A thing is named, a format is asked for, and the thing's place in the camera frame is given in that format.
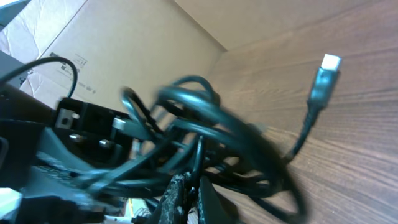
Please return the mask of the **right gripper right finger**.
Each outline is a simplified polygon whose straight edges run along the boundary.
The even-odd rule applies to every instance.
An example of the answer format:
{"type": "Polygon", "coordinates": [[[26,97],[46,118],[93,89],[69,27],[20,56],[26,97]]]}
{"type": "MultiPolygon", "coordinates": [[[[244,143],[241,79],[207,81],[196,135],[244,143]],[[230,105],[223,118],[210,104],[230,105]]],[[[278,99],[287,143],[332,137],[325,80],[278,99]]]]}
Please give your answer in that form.
{"type": "Polygon", "coordinates": [[[237,206],[219,194],[205,176],[200,179],[197,209],[199,224],[243,223],[237,206]]]}

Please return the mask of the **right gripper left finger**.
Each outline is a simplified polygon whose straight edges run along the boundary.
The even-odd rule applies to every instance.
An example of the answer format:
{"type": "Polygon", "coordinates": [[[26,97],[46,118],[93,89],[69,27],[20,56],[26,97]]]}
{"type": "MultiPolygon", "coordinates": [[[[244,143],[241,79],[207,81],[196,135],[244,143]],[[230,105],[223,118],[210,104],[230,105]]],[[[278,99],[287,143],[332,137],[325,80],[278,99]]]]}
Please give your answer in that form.
{"type": "Polygon", "coordinates": [[[160,203],[150,217],[150,224],[185,224],[187,222],[187,177],[172,177],[160,203]]]}

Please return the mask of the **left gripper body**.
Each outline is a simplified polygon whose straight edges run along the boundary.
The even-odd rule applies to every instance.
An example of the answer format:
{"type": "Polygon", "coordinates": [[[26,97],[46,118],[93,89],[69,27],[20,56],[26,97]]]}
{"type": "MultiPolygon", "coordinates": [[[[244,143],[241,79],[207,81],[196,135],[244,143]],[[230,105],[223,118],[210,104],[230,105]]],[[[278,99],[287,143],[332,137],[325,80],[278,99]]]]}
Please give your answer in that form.
{"type": "Polygon", "coordinates": [[[71,98],[49,108],[1,87],[2,223],[100,223],[125,212],[126,197],[92,194],[81,178],[125,163],[132,139],[112,123],[124,114],[71,98]]]}

